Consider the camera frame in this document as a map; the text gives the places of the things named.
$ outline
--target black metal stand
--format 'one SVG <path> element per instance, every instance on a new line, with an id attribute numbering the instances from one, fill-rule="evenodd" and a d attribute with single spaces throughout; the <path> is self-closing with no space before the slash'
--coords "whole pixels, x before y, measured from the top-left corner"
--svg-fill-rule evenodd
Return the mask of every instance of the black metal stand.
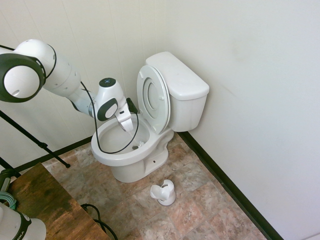
<path id="1" fill-rule="evenodd" d="M 53 157 L 55 157 L 57 160 L 59 160 L 62 164 L 65 165 L 66 168 L 70 168 L 70 164 L 63 161 L 58 155 L 56 155 L 54 152 L 52 152 L 48 147 L 48 145 L 44 142 L 40 142 L 38 139 L 36 139 L 34 136 L 32 136 L 29 132 L 27 132 L 22 126 L 20 126 L 18 123 L 16 123 L 14 120 L 12 120 L 9 116 L 7 116 L 3 111 L 0 110 L 0 117 L 6 120 L 9 124 L 14 126 L 17 130 L 19 130 L 21 133 L 23 133 L 26 137 L 28 137 L 30 140 L 32 140 L 34 143 L 36 143 L 40 148 L 47 151 L 49 154 L 51 154 Z M 12 168 L 5 160 L 1 160 L 0 163 L 6 163 L 7 167 L 2 165 L 5 169 Z"/>
<path id="2" fill-rule="evenodd" d="M 18 177 L 21 176 L 21 174 L 20 174 L 19 172 L 17 172 L 17 171 L 16 171 L 9 163 L 7 163 L 2 157 L 0 157 L 0 165 L 1 165 L 2 167 L 4 167 L 5 169 L 13 169 L 14 172 L 15 172 L 14 176 L 15 176 L 16 178 L 18 178 Z"/>

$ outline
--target tile floor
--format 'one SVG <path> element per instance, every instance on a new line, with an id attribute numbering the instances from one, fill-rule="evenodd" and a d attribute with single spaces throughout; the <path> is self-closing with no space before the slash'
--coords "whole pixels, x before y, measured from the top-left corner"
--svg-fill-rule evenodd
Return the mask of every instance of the tile floor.
<path id="1" fill-rule="evenodd" d="M 43 165 L 79 204 L 97 206 L 120 240 L 266 239 L 178 134 L 167 147 L 167 162 L 133 183 L 116 180 L 109 166 L 95 160 L 89 143 L 60 156 L 70 168 L 55 159 Z M 151 186 L 164 179 L 175 185 L 170 206 L 150 197 Z"/>

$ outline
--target toilet base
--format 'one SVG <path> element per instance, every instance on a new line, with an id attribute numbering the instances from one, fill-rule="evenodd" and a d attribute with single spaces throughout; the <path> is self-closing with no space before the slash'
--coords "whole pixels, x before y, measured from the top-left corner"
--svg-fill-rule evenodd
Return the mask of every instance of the toilet base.
<path id="1" fill-rule="evenodd" d="M 174 132 L 169 131 L 156 149 L 143 160 L 125 166 L 112 166 L 111 170 L 115 179 L 123 183 L 133 183 L 160 168 L 168 159 L 167 144 L 173 136 Z"/>

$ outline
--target green cable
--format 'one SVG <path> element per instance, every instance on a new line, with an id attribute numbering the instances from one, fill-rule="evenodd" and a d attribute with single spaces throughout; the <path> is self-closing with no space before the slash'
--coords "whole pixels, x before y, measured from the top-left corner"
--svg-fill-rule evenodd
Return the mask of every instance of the green cable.
<path id="1" fill-rule="evenodd" d="M 16 209 L 16 202 L 17 200 L 14 199 L 14 197 L 6 192 L 6 191 L 0 191 L 0 199 L 6 200 L 9 204 L 9 208 L 15 210 Z"/>

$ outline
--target toilet tank lid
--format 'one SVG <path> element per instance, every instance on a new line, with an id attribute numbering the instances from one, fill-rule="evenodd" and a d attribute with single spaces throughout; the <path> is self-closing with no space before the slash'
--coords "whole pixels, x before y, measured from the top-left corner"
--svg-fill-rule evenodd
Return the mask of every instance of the toilet tank lid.
<path id="1" fill-rule="evenodd" d="M 170 52 L 157 53 L 145 61 L 158 70 L 169 94 L 180 101 L 198 99 L 208 94 L 209 85 Z"/>

